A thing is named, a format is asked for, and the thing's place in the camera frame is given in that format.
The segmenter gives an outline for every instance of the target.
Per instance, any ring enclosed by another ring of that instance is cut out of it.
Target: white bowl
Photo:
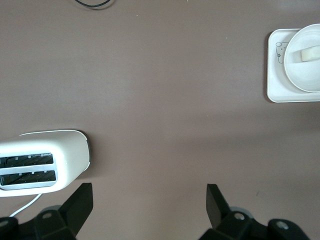
[[[301,51],[320,45],[320,24],[306,26],[290,40],[284,53],[284,69],[289,80],[297,88],[320,92],[320,59],[302,61]]]

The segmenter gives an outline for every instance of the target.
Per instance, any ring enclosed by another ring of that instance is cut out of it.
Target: white toaster
[[[88,139],[78,130],[31,132],[0,142],[0,197],[61,190],[89,164]]]

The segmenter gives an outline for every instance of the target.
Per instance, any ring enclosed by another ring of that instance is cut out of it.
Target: tabletop
[[[77,129],[91,146],[90,167],[19,221],[92,183],[77,239],[196,240],[217,184],[258,222],[319,239],[320,103],[266,93],[270,34],[319,12],[314,0],[3,1],[1,141]],[[0,198],[1,215],[32,198]]]

